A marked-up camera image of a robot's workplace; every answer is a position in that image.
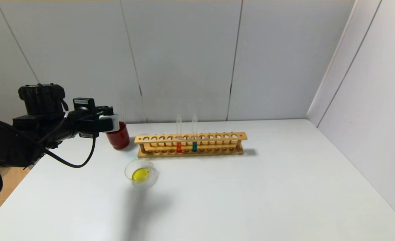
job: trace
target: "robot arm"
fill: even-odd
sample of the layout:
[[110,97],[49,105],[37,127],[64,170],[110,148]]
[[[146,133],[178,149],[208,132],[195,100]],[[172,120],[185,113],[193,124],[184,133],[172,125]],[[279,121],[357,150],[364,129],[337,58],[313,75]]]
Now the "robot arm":
[[[12,126],[0,121],[0,166],[27,167],[48,154],[67,166],[80,168],[92,157],[99,132],[119,129],[113,108],[95,106],[90,98],[75,98],[74,111],[65,117],[63,108],[68,110],[63,100],[65,91],[57,84],[22,86],[19,97],[28,114],[13,119]],[[49,151],[76,134],[93,139],[92,150],[83,164],[73,165]]]

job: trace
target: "red cup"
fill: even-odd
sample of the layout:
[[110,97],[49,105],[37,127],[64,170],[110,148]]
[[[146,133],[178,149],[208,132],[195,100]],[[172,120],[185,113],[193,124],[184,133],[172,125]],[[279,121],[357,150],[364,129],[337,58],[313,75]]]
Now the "red cup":
[[120,129],[118,131],[107,132],[107,137],[114,149],[119,150],[129,145],[129,133],[127,133],[126,123],[120,122]]

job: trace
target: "test tube rack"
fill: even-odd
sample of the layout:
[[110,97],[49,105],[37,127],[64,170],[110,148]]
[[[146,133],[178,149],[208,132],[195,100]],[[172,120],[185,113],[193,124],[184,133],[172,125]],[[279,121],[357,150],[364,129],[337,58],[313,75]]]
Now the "test tube rack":
[[[139,144],[138,157],[185,157],[243,154],[242,141],[248,140],[245,132],[184,134],[177,139],[174,134],[142,135],[135,137]],[[177,152],[176,143],[182,143],[182,151]],[[192,143],[197,142],[197,151],[192,151]]]

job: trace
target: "yellow liquid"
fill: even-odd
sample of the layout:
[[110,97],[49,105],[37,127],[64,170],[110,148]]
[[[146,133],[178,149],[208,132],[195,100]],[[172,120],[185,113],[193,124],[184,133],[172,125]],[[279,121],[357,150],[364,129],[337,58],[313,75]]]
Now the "yellow liquid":
[[146,168],[139,168],[132,174],[132,180],[135,182],[144,182],[147,180],[150,171]]

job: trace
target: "table surface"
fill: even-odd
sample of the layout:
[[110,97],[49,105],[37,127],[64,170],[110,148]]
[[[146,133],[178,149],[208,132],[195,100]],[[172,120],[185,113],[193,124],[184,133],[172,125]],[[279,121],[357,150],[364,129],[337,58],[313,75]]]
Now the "table surface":
[[[127,128],[133,137],[176,125]],[[244,155],[154,159],[159,178],[138,191],[124,177],[138,146],[116,151],[102,134],[84,168],[37,163],[0,208],[0,241],[395,240],[395,212],[309,121],[198,128],[245,131]],[[55,152],[78,164],[90,147],[75,137]]]

